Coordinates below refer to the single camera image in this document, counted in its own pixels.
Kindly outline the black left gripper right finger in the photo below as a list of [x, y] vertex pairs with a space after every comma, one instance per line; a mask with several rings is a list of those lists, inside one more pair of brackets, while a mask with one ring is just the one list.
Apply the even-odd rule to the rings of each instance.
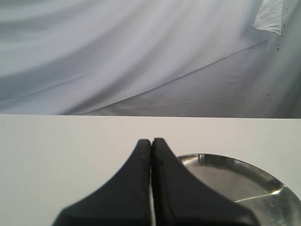
[[198, 180], [167, 142], [151, 145], [151, 186], [158, 226], [258, 226], [254, 213]]

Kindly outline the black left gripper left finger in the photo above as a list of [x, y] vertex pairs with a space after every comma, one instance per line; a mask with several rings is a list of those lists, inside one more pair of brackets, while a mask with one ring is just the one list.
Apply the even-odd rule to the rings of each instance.
[[149, 226], [151, 143], [140, 139], [128, 160], [102, 187], [64, 208], [55, 226]]

